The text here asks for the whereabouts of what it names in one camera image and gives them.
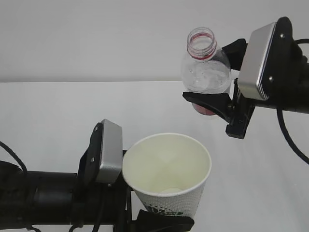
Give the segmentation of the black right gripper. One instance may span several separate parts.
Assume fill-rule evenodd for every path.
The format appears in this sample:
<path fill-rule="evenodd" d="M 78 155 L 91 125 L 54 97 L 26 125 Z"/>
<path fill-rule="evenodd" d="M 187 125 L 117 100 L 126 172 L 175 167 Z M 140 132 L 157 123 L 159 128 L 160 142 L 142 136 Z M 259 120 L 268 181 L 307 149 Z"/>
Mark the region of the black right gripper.
<path fill-rule="evenodd" d="M 231 69 L 240 71 L 247 46 L 248 43 L 242 38 L 222 47 Z M 183 98 L 190 102 L 198 113 L 205 116 L 217 115 L 228 122 L 225 132 L 229 137 L 244 139 L 255 105 L 253 100 L 245 98 L 241 93 L 238 78 L 234 80 L 232 100 L 228 93 L 184 92 Z"/>

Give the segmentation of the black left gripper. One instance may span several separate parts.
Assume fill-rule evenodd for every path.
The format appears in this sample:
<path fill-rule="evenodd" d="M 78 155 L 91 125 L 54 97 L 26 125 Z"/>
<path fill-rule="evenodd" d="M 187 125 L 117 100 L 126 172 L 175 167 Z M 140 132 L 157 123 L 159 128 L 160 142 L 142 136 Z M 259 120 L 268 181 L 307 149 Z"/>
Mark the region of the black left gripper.
<path fill-rule="evenodd" d="M 92 225 L 97 232 L 101 225 L 112 225 L 114 232 L 127 232 L 127 220 L 132 207 L 127 200 L 132 188 L 119 174 L 113 184 L 91 181 L 84 183 L 87 152 L 79 161 L 76 184 L 72 195 L 72 227 Z M 140 210 L 136 219 L 137 232 L 188 232 L 194 225 L 190 217 L 164 216 Z"/>

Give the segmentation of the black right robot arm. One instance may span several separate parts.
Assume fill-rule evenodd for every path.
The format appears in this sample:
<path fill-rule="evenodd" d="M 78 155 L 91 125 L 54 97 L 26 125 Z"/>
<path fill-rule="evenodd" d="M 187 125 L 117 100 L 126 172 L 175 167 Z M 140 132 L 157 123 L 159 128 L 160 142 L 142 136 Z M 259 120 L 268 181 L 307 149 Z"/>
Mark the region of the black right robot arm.
<path fill-rule="evenodd" d="M 284 52 L 276 48 L 271 53 L 266 61 L 267 73 L 262 76 L 267 100 L 245 97 L 239 78 L 234 81 L 232 98 L 226 93 L 193 92 L 184 92 L 183 97 L 225 120 L 228 123 L 225 132 L 230 137 L 244 139 L 255 107 L 276 109 L 282 133 L 288 136 L 283 111 L 304 114 L 309 112 L 309 62 L 300 48 L 300 44 L 308 42 L 308 39 L 291 40 L 284 44 Z"/>

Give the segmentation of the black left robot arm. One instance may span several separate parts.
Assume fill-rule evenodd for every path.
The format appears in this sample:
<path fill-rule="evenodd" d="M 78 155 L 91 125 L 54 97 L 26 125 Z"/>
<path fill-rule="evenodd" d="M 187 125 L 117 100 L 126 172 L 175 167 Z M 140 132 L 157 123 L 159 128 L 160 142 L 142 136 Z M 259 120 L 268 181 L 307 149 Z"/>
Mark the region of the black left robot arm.
<path fill-rule="evenodd" d="M 29 171 L 0 163 L 0 227 L 36 230 L 39 225 L 68 225 L 71 230 L 111 225 L 115 232 L 185 232 L 189 217 L 169 217 L 160 210 L 140 210 L 132 219 L 131 188 L 118 176 L 112 185 L 84 186 L 82 172 Z"/>

